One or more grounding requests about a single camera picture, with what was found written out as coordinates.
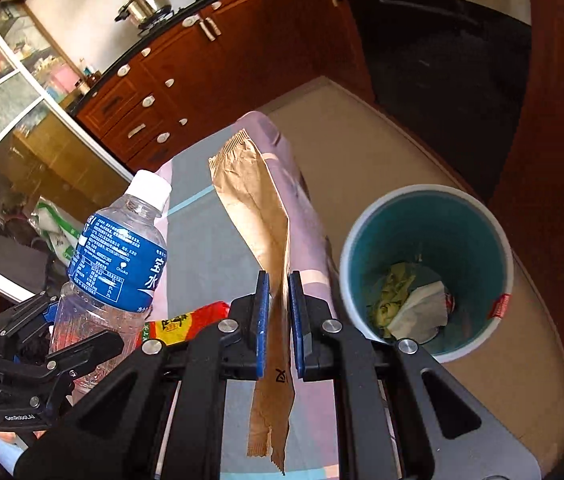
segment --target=metal screw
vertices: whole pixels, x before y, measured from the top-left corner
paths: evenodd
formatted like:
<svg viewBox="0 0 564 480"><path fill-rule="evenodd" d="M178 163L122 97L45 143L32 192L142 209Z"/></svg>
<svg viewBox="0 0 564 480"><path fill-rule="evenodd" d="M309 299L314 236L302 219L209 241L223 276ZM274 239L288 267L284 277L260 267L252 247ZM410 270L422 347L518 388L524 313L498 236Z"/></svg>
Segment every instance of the metal screw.
<svg viewBox="0 0 564 480"><path fill-rule="evenodd" d="M238 330L238 322L235 319L223 319L217 324L220 332L230 334Z"/></svg>
<svg viewBox="0 0 564 480"><path fill-rule="evenodd" d="M418 344L413 339L402 339L398 343L400 352L405 354L415 354L418 351Z"/></svg>
<svg viewBox="0 0 564 480"><path fill-rule="evenodd" d="M322 322L322 330L328 332L329 334L337 334L342 330L342 323L337 319L325 319Z"/></svg>
<svg viewBox="0 0 564 480"><path fill-rule="evenodd" d="M155 355L162 350L162 342L157 339L149 339L142 343L142 352L147 355Z"/></svg>

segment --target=pot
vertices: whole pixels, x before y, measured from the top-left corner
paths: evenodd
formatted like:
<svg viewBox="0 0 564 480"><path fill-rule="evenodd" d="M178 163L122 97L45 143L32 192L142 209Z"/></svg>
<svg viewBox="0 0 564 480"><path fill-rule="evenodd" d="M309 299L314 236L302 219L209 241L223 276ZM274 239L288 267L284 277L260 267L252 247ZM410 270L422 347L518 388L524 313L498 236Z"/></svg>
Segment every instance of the pot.
<svg viewBox="0 0 564 480"><path fill-rule="evenodd" d="M140 30L145 30L157 18L171 12L169 0L129 0L120 7L116 21L130 19Z"/></svg>

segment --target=red label on trash can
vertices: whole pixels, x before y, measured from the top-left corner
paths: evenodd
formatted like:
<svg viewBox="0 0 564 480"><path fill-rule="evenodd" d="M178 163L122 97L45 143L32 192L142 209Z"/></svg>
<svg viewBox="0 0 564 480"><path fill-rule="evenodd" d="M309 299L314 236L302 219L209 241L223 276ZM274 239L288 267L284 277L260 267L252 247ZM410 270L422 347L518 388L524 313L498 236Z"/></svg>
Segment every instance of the red label on trash can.
<svg viewBox="0 0 564 480"><path fill-rule="evenodd" d="M510 294L502 294L496 301L493 303L493 309L491 309L491 313L489 317L499 317L502 319L504 315L507 313L508 307L508 298L510 298Z"/></svg>

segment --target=drawer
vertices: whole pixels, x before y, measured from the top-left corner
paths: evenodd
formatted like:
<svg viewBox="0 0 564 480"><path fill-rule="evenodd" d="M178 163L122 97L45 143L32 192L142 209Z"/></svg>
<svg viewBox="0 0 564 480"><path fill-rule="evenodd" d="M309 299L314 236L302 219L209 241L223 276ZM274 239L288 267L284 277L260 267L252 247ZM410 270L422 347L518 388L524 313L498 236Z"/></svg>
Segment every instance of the drawer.
<svg viewBox="0 0 564 480"><path fill-rule="evenodd" d="M124 76L114 75L78 113L79 120L102 138L125 114L151 94L152 85L138 67Z"/></svg>
<svg viewBox="0 0 564 480"><path fill-rule="evenodd" d="M168 131L167 121L160 107L137 105L102 137L102 143L127 162L159 134Z"/></svg>
<svg viewBox="0 0 564 480"><path fill-rule="evenodd" d="M156 136L150 140L140 152L136 153L127 162L127 166L132 171L157 171L170 158L203 138L204 135L201 133L201 129L192 124L192 121L188 121L184 125L175 122L171 125L167 139Z"/></svg>

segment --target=beige floor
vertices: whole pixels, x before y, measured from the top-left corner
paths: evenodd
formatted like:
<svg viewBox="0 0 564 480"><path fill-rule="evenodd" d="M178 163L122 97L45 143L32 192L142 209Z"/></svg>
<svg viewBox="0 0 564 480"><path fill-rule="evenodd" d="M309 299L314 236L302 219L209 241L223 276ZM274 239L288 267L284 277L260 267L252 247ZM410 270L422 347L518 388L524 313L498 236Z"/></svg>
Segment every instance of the beige floor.
<svg viewBox="0 0 564 480"><path fill-rule="evenodd" d="M336 261L358 215L410 184L457 186L393 123L328 80L263 110L290 140ZM507 315L472 354L446 366L534 453L543 472L564 453L564 355L522 268Z"/></svg>

